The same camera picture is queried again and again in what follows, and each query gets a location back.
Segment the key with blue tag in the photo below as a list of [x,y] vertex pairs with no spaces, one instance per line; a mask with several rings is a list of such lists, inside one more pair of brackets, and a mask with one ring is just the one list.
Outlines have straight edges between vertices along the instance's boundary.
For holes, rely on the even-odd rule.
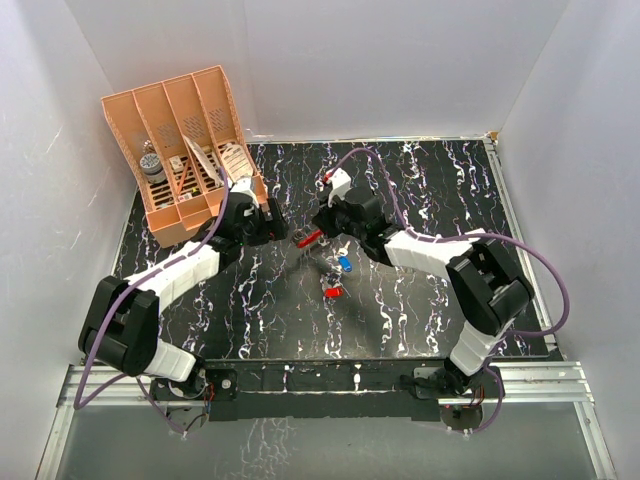
[[350,242],[347,241],[344,245],[340,246],[337,250],[336,250],[336,256],[337,256],[337,261],[341,267],[341,269],[346,272],[352,272],[353,271],[353,266],[351,261],[349,260],[349,247],[350,247]]

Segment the key with red tag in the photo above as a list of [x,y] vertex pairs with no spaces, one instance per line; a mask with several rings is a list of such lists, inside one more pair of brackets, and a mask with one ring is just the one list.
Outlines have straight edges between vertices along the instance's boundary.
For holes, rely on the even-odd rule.
[[325,298],[339,298],[345,294],[343,285],[339,281],[321,281],[322,292]]

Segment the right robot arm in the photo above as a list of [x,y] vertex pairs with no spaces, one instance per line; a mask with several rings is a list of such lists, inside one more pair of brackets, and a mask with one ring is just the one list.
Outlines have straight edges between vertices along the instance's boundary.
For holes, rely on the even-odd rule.
[[466,397],[482,382],[481,370],[513,320],[531,303],[533,288],[499,241],[478,230],[460,241],[421,241],[388,220],[372,190],[330,188],[318,194],[312,222],[327,237],[353,237],[373,261],[447,280],[465,323],[442,367],[413,383],[443,395]]

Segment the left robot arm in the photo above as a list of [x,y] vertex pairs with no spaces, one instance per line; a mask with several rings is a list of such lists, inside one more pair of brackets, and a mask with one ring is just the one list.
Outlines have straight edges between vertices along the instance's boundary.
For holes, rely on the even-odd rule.
[[262,209],[251,195],[230,193],[223,215],[201,225],[164,261],[125,279],[107,276],[98,283],[79,335],[80,351],[126,376],[168,379],[182,397],[197,398],[207,376],[196,368],[195,354],[159,338],[160,315],[237,261],[243,248],[283,240],[287,234],[276,199],[269,198]]

